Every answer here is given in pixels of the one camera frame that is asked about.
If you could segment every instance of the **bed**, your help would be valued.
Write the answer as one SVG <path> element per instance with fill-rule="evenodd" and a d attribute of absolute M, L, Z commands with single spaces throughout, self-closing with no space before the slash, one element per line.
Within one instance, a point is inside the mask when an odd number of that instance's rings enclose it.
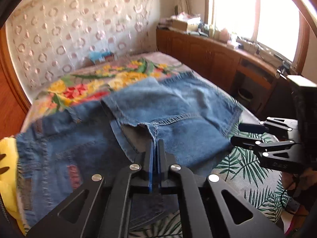
<path fill-rule="evenodd" d="M 191 70 L 175 58 L 160 52 L 128 56 L 117 61 L 101 63 L 63 76 L 43 89 L 33 102 L 22 127 L 25 131 L 30 123 L 43 116 L 62 111 L 91 100 L 99 100 L 110 92 L 119 90 L 148 76 L 163 79 L 179 72 Z M 209 85 L 215 86 L 197 74 Z M 258 123 L 258 119 L 244 108 L 239 123 Z M 240 134 L 260 138 L 264 142 L 276 141 L 267 133 L 257 135 L 239 132 L 238 123 L 230 136 Z M 211 173 L 229 183 L 241 196 L 273 222 L 282 212 L 280 196 L 283 191 L 281 174 L 259 166 L 259 161 L 250 150 L 234 148 Z M 286 204 L 288 197 L 283 197 Z M 182 237 L 179 212 L 170 214 L 158 222 L 130 232 L 130 237 Z"/>

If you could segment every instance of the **trash can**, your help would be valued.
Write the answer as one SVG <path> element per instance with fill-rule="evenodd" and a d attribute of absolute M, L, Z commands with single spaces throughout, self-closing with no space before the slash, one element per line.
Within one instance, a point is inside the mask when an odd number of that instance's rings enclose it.
<path fill-rule="evenodd" d="M 238 89 L 237 101 L 242 104 L 244 107 L 248 108 L 250 105 L 253 95 L 250 91 L 246 90 L 245 88 Z"/>

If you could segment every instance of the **denim fabric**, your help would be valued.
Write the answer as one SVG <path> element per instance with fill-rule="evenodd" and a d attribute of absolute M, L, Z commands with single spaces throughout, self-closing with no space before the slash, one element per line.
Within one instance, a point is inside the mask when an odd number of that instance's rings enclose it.
<path fill-rule="evenodd" d="M 177 163 L 206 176 L 230 150 L 227 138 L 242 108 L 223 91 L 184 72 L 158 82 L 147 78 L 103 98 L 115 116 L 111 126 L 130 160 L 136 155 L 122 126 L 147 128 L 154 141 L 163 139 L 165 150 Z"/>
<path fill-rule="evenodd" d="M 85 179 L 114 177 L 137 153 L 144 131 L 196 174 L 208 175 L 229 152 L 227 133 L 241 108 L 191 72 L 158 82 L 147 78 L 102 101 L 68 108 L 19 134 L 18 188 L 26 220 L 36 224 Z M 134 197 L 130 226 L 177 210 L 175 196 Z"/>

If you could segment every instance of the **human hand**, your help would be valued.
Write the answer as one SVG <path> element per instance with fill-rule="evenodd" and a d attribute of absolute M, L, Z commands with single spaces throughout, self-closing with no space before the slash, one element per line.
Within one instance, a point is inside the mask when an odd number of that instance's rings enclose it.
<path fill-rule="evenodd" d="M 294 175 L 282 172 L 282 185 L 284 189 L 294 190 L 296 184 L 294 182 Z M 298 183 L 298 187 L 302 190 L 307 190 L 317 183 L 317 171 L 313 171 L 312 168 L 307 168 L 303 174 L 300 175 L 300 182 Z"/>

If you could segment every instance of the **cabinet door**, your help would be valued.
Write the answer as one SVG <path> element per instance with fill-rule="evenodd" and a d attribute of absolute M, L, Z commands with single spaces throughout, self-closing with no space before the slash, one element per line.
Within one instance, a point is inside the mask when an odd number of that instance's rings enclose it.
<path fill-rule="evenodd" d="M 211 56 L 210 81 L 229 92 L 239 63 L 239 56 L 231 53 L 228 49 L 213 51 Z"/>
<path fill-rule="evenodd" d="M 171 44 L 167 46 L 167 53 L 173 56 L 181 63 L 185 63 L 186 59 L 186 35 L 179 33 L 171 33 L 172 36 L 168 37 L 168 43 Z"/>
<path fill-rule="evenodd" d="M 157 29 L 156 30 L 156 46 L 158 51 L 167 54 L 167 42 L 168 42 L 168 33 L 166 30 Z"/>
<path fill-rule="evenodd" d="M 190 40 L 187 44 L 187 66 L 199 73 L 202 77 L 209 79 L 210 72 L 210 44 L 203 39 Z"/>

